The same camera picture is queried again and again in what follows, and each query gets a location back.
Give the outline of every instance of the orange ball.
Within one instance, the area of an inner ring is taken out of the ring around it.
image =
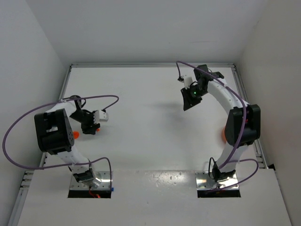
[[[79,132],[74,131],[74,132],[73,132],[73,136],[74,136],[74,139],[79,138]]]
[[[224,127],[224,128],[222,129],[222,140],[223,140],[224,143],[227,142],[227,139],[226,139],[226,136],[225,136],[225,128],[226,128],[226,127]]]

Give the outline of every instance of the cable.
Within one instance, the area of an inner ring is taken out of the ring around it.
[[[112,105],[114,105],[115,103],[117,103],[119,101],[119,97],[116,96],[116,95],[100,95],[100,96],[92,96],[92,97],[83,97],[83,98],[72,98],[72,99],[64,99],[64,101],[76,101],[76,100],[85,100],[85,99],[94,99],[94,98],[102,98],[102,97],[115,97],[117,98],[117,100],[115,102],[113,102],[112,104],[110,104],[109,106],[105,107],[105,109],[111,107]],[[44,169],[50,169],[50,168],[56,168],[56,167],[62,167],[62,166],[71,166],[72,163],[66,163],[66,164],[58,164],[58,165],[52,165],[52,166],[43,166],[43,167],[33,167],[33,166],[24,166],[24,165],[21,165],[17,162],[15,162],[14,160],[12,160],[10,158],[10,156],[8,155],[7,151],[6,151],[6,140],[8,138],[8,135],[9,133],[11,132],[11,130],[13,129],[13,127],[22,119],[24,118],[25,116],[29,115],[30,113],[38,110],[38,109],[41,109],[43,107],[47,107],[47,106],[51,106],[51,105],[56,105],[58,103],[61,103],[61,101],[57,101],[57,102],[52,102],[52,103],[48,103],[48,104],[44,104],[44,105],[41,105],[39,107],[36,107],[28,112],[26,112],[25,114],[23,114],[20,118],[18,118],[9,128],[8,130],[6,131],[4,137],[3,137],[3,141],[2,141],[2,150],[3,150],[3,153],[5,155],[5,157],[7,158],[7,160],[9,162],[11,162],[12,164],[14,164],[15,166],[17,167],[20,167],[20,168],[23,168],[23,169],[26,169],[26,170],[44,170]],[[110,160],[107,158],[107,157],[102,157],[102,158],[99,158],[99,159],[96,159],[96,160],[93,160],[93,161],[89,161],[89,162],[85,162],[85,163],[76,163],[75,165],[89,165],[89,164],[92,164],[92,163],[95,163],[97,161],[100,161],[102,159],[106,159],[108,161],[108,164],[109,164],[109,168],[110,168],[110,188],[112,189],[112,168],[111,168],[111,162]]]
[[[228,86],[225,86],[225,83],[224,83],[224,82],[222,82],[222,81],[219,80],[218,78],[214,77],[212,74],[210,74],[210,73],[208,73],[208,72],[206,72],[206,71],[204,71],[204,70],[202,70],[202,69],[199,69],[199,68],[197,68],[197,67],[195,67],[195,66],[193,66],[193,65],[190,65],[190,64],[188,64],[188,63],[186,63],[186,62],[183,62],[183,61],[176,61],[176,62],[175,62],[175,64],[177,65],[177,68],[178,68],[179,77],[181,77],[181,73],[180,73],[180,68],[179,68],[178,63],[183,64],[183,65],[186,65],[186,66],[188,66],[188,67],[192,67],[192,68],[196,69],[197,71],[200,71],[200,72],[202,72],[202,73],[204,73],[204,74],[210,76],[211,78],[217,80],[217,81],[218,81],[220,84],[222,84],[228,91],[230,91],[233,95],[235,95],[235,96],[238,98],[238,100],[241,102],[242,106],[243,106],[243,122],[242,122],[241,127],[240,127],[240,132],[239,132],[237,141],[236,141],[236,143],[235,143],[235,145],[234,145],[234,147],[233,147],[233,149],[232,149],[230,155],[228,156],[228,158],[225,160],[224,163],[222,163],[222,164],[218,167],[219,169],[221,169],[221,168],[223,168],[225,165],[227,165],[227,164],[229,163],[230,159],[231,159],[232,156],[234,155],[234,152],[235,152],[236,149],[238,148],[239,143],[240,143],[240,140],[241,140],[241,137],[242,137],[242,135],[243,135],[244,128],[245,128],[245,124],[246,124],[246,106],[245,106],[244,100],[243,100],[243,99],[242,99],[242,98],[241,98],[234,90],[232,90],[232,89],[231,89],[230,87],[228,87]]]
[[[259,163],[258,163],[258,161],[256,161],[255,159],[242,159],[242,160],[240,160],[240,162],[243,162],[243,161],[254,161],[254,162],[256,163],[256,169],[255,169],[255,171],[254,171],[250,176],[248,176],[247,178],[245,178],[245,179],[243,179],[243,180],[241,180],[241,181],[238,181],[238,182],[235,183],[235,184],[232,184],[232,185],[229,185],[229,186],[226,186],[226,187],[222,187],[222,188],[215,188],[215,189],[209,190],[209,191],[207,191],[207,193],[218,192],[218,191],[221,191],[221,190],[225,190],[225,189],[227,189],[227,188],[231,188],[231,187],[233,187],[233,186],[236,186],[236,185],[239,185],[239,184],[245,182],[246,180],[248,180],[248,179],[250,179],[252,176],[254,176],[255,173],[257,173],[257,171],[258,171],[258,169],[259,169]]]
[[[93,198],[96,198],[96,197],[94,196],[94,194],[91,192],[91,187],[89,187],[89,195],[91,195]]]
[[[210,159],[209,159],[209,167],[208,167],[208,176],[209,176],[212,180],[214,180],[214,178],[212,178],[212,177],[210,176],[211,160],[213,160],[213,163],[215,163],[214,158],[213,158],[213,157],[210,157]]]

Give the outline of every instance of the black camera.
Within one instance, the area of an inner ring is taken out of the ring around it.
[[[184,99],[184,111],[192,108],[193,106],[201,103],[202,101],[202,96],[208,93],[208,82],[213,81],[212,76],[216,78],[221,78],[223,79],[224,76],[220,72],[214,72],[210,73],[208,70],[207,65],[199,65],[197,68],[201,69],[202,71],[206,72],[201,72],[197,69],[194,69],[194,75],[196,77],[195,82],[191,83],[188,89],[182,88],[181,93]]]

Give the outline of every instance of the metal mounting plate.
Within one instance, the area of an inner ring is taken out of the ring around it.
[[[95,171],[95,176],[100,182],[97,188],[91,188],[91,191],[110,191],[110,172],[109,171]],[[70,191],[88,191],[89,187],[83,183],[78,183],[75,178],[71,177]]]
[[[236,173],[233,175],[233,178],[228,178],[227,180],[215,182],[209,177],[208,171],[199,171],[196,172],[196,183],[198,197],[240,197],[239,185],[226,188],[222,191],[222,195],[219,192],[208,193],[207,191],[213,190],[216,188],[223,188],[237,183]]]

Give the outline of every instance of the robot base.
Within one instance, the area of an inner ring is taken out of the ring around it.
[[[95,171],[95,180],[99,182],[98,187],[92,187],[91,193],[98,194],[101,198],[111,198],[112,189],[110,188],[110,172]],[[94,198],[89,194],[89,187],[83,183],[78,183],[75,178],[71,177],[68,198]]]
[[[228,178],[227,180],[215,182],[209,177],[208,171],[199,171],[196,172],[196,182],[197,182],[198,198],[241,197],[238,185],[228,189],[224,189],[216,192],[210,192],[210,190],[223,188],[225,186],[230,186],[232,184],[237,183],[238,180],[237,180],[236,173],[233,175],[233,178]]]

